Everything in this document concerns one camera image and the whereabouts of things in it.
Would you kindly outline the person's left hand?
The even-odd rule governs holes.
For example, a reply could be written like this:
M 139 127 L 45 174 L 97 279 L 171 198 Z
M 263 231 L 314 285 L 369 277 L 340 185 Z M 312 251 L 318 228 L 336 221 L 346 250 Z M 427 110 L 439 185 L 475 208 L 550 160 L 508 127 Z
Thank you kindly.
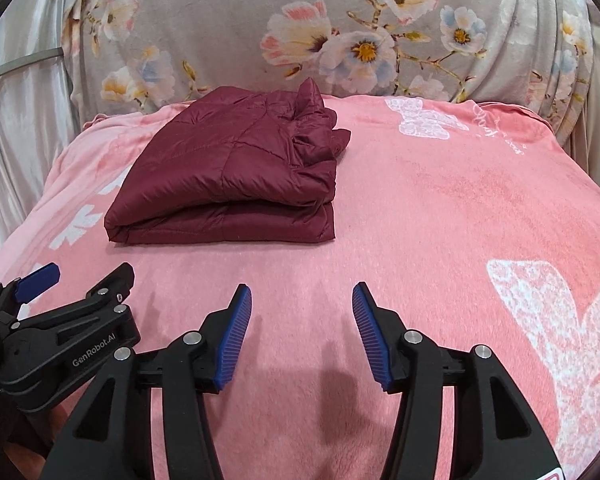
M 40 476 L 46 453 L 67 419 L 68 412 L 61 405 L 32 415 L 18 414 L 5 453 L 23 478 L 34 480 Z

